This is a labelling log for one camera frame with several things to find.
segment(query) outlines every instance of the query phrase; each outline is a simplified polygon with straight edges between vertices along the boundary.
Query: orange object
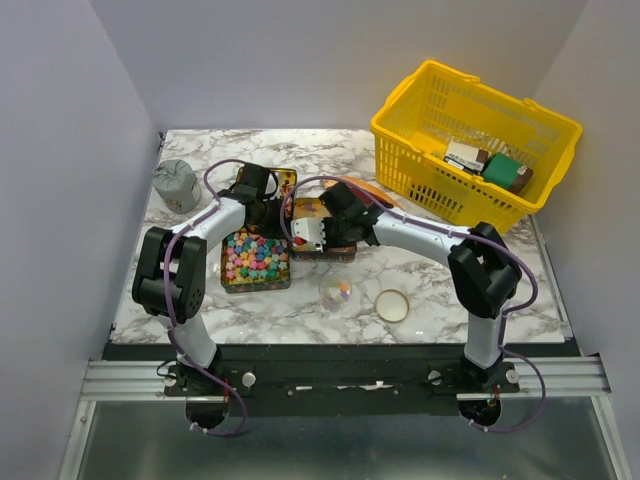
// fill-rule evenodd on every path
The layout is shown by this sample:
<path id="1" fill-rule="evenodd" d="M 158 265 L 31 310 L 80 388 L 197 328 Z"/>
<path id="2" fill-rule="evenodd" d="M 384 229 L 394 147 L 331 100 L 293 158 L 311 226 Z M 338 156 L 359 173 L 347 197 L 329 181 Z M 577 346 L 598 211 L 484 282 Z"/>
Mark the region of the orange object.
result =
<path id="1" fill-rule="evenodd" d="M 386 193 L 384 193 L 382 190 L 380 190 L 379 188 L 374 187 L 373 185 L 371 185 L 370 183 L 365 182 L 364 180 L 360 180 L 359 178 L 355 178 L 355 177 L 349 177 L 348 175 L 340 175 L 340 178 L 344 178 L 345 180 L 347 180 L 348 182 L 351 183 L 355 183 L 357 186 L 359 186 L 360 188 L 366 190 L 367 192 L 369 192 L 372 195 L 375 195 L 376 197 L 380 198 L 381 200 L 384 200 L 386 202 L 389 202 L 391 205 L 393 205 L 396 208 L 402 208 L 400 207 L 400 205 L 398 204 L 398 202 L 396 202 L 393 198 L 391 198 L 389 195 L 387 195 Z M 333 187 L 337 182 L 335 180 L 327 180 L 324 183 L 324 188 L 328 189 Z"/>

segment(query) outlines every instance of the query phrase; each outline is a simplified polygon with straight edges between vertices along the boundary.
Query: white marble surface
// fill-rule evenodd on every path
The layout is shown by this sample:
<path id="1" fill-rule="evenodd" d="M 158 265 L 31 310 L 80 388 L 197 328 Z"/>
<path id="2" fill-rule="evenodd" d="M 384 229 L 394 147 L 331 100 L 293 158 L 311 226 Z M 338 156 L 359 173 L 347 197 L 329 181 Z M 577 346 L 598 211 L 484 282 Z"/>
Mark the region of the white marble surface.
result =
<path id="1" fill-rule="evenodd" d="M 351 175 L 375 184 L 374 143 L 363 130 L 179 130 L 167 135 L 162 160 L 187 161 L 200 178 L 218 160 L 240 158 L 265 166 L 295 168 L 299 178 L 312 175 Z M 215 188 L 231 183 L 237 166 L 224 165 L 213 175 Z M 301 189 L 317 196 L 321 187 Z M 391 193 L 410 213 L 437 218 Z M 211 196 L 203 188 L 199 209 Z M 147 213 L 115 320 L 116 343 L 168 343 L 161 325 L 131 299 L 131 284 L 144 233 L 151 226 L 169 228 L 185 215 L 170 212 L 155 191 Z M 540 296 L 532 308 L 512 316 L 509 342 L 562 342 L 556 304 L 538 253 L 530 220 L 512 228 L 505 241 L 535 272 Z M 207 260 L 207 288 L 202 314 L 218 343 L 459 343 L 466 340 L 466 311 L 456 299 L 449 271 L 429 259 L 393 247 L 359 246 L 351 264 L 292 263 L 288 290 L 229 295 L 220 285 L 219 247 Z M 347 304 L 336 312 L 318 303 L 318 282 L 327 271 L 347 274 L 354 284 Z M 411 311 L 398 324 L 381 320 L 374 309 L 384 289 L 404 291 Z M 522 281 L 516 300 L 528 298 Z"/>

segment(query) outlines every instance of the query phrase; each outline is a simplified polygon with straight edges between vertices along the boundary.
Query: marble tabletop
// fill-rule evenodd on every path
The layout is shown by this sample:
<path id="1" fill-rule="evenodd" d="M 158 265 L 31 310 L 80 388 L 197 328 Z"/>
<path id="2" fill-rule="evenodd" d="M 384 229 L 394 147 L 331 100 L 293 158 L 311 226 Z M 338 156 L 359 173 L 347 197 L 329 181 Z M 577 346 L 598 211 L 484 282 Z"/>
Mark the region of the marble tabletop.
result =
<path id="1" fill-rule="evenodd" d="M 365 130 L 174 130 L 169 131 L 161 161 L 182 159 L 199 178 L 205 169 L 225 158 L 240 158 L 264 166 L 294 168 L 299 178 L 350 175 L 375 183 L 373 135 Z M 237 166 L 223 165 L 212 175 L 214 188 L 228 186 Z M 169 211 L 151 192 L 122 300 L 115 318 L 115 343 L 168 343 L 163 327 L 133 302 L 131 285 L 142 238 L 152 226 L 170 228 L 209 204 L 203 190 L 199 207 L 187 215 Z M 320 185 L 301 188 L 303 196 L 318 196 Z M 438 219 L 427 210 L 389 192 L 416 215 Z M 504 236 L 508 247 L 535 273 L 540 295 L 529 309 L 509 319 L 509 342 L 563 342 L 561 320 L 549 278 L 541 261 L 529 218 Z M 219 246 L 207 257 L 207 286 L 202 316 L 218 343 L 460 343 L 466 341 L 467 314 L 453 289 L 448 269 L 394 247 L 358 246 L 354 263 L 292 262 L 292 285 L 287 290 L 227 294 L 220 285 Z M 326 272 L 341 272 L 352 280 L 349 301 L 337 312 L 319 303 L 318 283 Z M 376 296 L 394 288 L 408 295 L 409 315 L 400 323 L 382 320 L 375 311 Z M 516 294 L 530 294 L 523 280 Z"/>

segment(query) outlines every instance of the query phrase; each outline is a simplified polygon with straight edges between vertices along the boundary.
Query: gray wall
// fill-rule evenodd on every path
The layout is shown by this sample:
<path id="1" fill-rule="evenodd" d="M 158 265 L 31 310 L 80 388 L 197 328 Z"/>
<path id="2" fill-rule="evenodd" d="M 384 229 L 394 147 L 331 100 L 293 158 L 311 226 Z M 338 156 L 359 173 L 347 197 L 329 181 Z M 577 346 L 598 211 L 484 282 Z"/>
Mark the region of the gray wall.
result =
<path id="1" fill-rule="evenodd" d="M 602 355 L 640 478 L 640 3 L 592 0 L 535 98 L 584 125 L 539 215 L 571 324 Z"/>
<path id="2" fill-rule="evenodd" d="M 57 474 L 157 136 L 86 0 L 0 3 L 0 465 Z"/>
<path id="3" fill-rule="evenodd" d="M 586 0 L 91 0 L 151 117 L 367 127 L 436 58 L 531 96 Z"/>

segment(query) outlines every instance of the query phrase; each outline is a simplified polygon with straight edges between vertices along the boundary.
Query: bolt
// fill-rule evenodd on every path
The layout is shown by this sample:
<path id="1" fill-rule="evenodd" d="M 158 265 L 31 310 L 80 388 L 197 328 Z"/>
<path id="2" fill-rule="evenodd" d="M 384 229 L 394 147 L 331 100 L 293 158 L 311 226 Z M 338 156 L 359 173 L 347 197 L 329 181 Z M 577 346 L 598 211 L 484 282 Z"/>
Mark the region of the bolt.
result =
<path id="1" fill-rule="evenodd" d="M 256 376 L 254 375 L 253 372 L 246 372 L 243 376 L 242 376 L 242 384 L 249 388 L 249 387 L 253 387 L 253 385 L 256 383 Z"/>
<path id="2" fill-rule="evenodd" d="M 507 370 L 505 378 L 507 379 L 507 382 L 515 385 L 520 380 L 520 375 L 515 370 Z"/>
<path id="3" fill-rule="evenodd" d="M 427 377 L 427 380 L 429 380 L 429 383 L 431 385 L 440 385 L 442 383 L 442 379 L 440 378 L 442 377 L 442 375 L 440 375 L 440 372 L 437 370 L 431 370 L 429 372 L 429 376 Z"/>

